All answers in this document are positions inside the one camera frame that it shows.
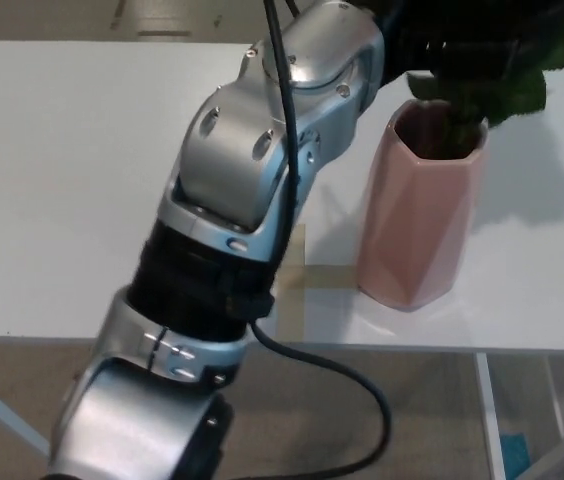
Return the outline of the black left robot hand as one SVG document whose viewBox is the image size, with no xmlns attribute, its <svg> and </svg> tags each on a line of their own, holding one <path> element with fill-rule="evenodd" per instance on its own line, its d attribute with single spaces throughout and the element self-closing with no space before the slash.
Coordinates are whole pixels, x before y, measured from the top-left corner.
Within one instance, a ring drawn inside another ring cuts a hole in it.
<svg viewBox="0 0 564 480">
<path fill-rule="evenodd" d="M 503 80 L 542 63 L 564 30 L 564 1 L 355 1 L 380 29 L 382 83 L 410 71 Z"/>
</svg>

